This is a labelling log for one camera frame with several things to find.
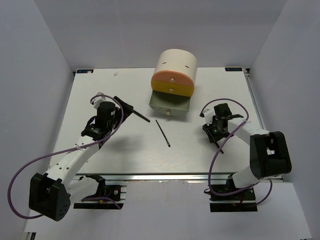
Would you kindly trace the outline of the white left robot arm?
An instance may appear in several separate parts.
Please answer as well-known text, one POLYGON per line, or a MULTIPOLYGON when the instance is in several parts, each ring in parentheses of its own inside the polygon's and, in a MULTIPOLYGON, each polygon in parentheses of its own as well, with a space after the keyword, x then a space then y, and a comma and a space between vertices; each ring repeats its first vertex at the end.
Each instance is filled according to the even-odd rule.
POLYGON ((79 201, 111 201, 106 180, 94 173, 73 178, 97 153, 120 125, 134 112, 134 107, 114 96, 112 101, 99 94, 91 100, 96 115, 81 132, 75 150, 45 173, 36 173, 30 180, 29 208, 56 222, 62 220, 70 206, 79 201))

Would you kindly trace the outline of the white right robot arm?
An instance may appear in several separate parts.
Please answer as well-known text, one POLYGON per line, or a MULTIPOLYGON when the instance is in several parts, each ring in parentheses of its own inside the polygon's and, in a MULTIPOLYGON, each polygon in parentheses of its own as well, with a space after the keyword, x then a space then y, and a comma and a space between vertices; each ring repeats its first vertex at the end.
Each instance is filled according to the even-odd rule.
POLYGON ((233 114, 227 103, 216 105, 212 110, 204 109, 200 117, 205 119, 202 129, 209 142, 222 152, 222 144, 236 136, 249 146, 249 165, 231 174, 226 181, 225 189, 218 192, 211 188, 217 196, 228 196, 236 200, 244 190, 254 186, 261 180, 277 177, 292 171, 292 162, 285 135, 280 131, 268 131, 257 127, 241 114, 233 114))

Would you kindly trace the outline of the grey green organizer drawer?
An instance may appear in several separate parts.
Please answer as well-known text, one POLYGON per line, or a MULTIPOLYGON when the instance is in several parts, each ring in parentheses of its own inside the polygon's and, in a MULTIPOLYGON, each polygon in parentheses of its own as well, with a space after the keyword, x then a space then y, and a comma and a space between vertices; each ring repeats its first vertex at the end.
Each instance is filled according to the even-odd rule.
POLYGON ((155 112, 166 116, 184 116, 190 110, 191 97, 153 91, 149 106, 155 112))

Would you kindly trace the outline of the black powder brush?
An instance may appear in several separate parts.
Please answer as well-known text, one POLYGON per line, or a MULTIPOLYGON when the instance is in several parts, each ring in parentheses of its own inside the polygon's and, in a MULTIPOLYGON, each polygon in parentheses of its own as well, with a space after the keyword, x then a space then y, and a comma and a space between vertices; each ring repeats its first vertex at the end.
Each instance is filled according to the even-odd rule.
POLYGON ((143 119, 144 121, 148 122, 148 123, 151 122, 150 119, 148 119, 147 117, 145 117, 144 115, 142 115, 141 113, 139 113, 136 110, 133 110, 132 113, 135 114, 136 116, 138 116, 139 118, 143 119))

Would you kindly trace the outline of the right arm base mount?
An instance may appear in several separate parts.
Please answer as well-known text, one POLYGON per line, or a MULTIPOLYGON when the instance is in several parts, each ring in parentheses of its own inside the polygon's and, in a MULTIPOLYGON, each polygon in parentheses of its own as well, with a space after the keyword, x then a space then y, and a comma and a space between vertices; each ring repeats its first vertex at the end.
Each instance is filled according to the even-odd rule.
POLYGON ((257 212, 256 195, 252 188, 228 196, 213 194, 209 188, 203 191, 209 195, 211 213, 257 212))

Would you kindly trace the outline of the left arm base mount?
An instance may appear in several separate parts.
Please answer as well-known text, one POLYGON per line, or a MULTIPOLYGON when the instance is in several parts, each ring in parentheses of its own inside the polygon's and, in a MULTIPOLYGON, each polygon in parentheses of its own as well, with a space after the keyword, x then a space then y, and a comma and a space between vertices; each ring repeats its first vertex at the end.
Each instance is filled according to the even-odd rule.
POLYGON ((107 184, 106 179, 97 174, 87 174, 86 179, 97 182, 94 194, 86 196, 88 200, 81 200, 73 205, 74 209, 83 210, 121 210, 126 199, 126 186, 107 184))

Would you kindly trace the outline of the yellow organizer drawer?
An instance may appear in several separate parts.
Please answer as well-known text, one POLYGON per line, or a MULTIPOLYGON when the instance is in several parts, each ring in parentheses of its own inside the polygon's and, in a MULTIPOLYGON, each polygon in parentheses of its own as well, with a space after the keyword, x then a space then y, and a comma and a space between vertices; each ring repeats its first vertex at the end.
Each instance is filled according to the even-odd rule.
POLYGON ((162 92, 167 94, 173 94, 184 97, 191 97, 194 94, 195 87, 181 84, 175 84, 173 82, 165 81, 151 81, 151 88, 153 91, 162 92))

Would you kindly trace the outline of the cream cylindrical makeup organizer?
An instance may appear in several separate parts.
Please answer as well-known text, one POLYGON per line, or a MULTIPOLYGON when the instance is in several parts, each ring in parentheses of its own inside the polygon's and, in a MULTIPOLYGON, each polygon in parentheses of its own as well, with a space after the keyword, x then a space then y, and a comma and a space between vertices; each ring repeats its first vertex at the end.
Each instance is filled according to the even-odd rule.
POLYGON ((187 85, 195 85, 198 69, 197 58, 190 52, 182 49, 167 49, 161 53, 153 75, 159 73, 176 73, 188 78, 187 85))

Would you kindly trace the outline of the slim black makeup brush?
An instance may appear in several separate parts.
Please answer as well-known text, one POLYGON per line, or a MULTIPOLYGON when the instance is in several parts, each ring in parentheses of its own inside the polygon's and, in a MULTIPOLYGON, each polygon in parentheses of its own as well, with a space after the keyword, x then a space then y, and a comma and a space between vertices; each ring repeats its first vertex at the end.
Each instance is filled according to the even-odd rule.
POLYGON ((220 145, 216 142, 215 145, 217 146, 219 152, 221 152, 222 154, 224 154, 224 151, 222 150, 222 148, 220 147, 220 145))

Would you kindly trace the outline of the orange organizer drawer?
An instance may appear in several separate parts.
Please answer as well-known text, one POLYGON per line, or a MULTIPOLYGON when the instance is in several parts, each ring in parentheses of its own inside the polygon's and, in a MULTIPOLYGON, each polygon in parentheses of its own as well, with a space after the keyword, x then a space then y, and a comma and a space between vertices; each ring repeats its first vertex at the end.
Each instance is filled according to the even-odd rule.
POLYGON ((178 72, 178 71, 171 71, 171 70, 161 70, 153 74, 151 78, 151 82, 158 81, 158 82, 165 82, 165 83, 174 83, 177 85, 194 87, 195 83, 191 77, 188 75, 178 72))

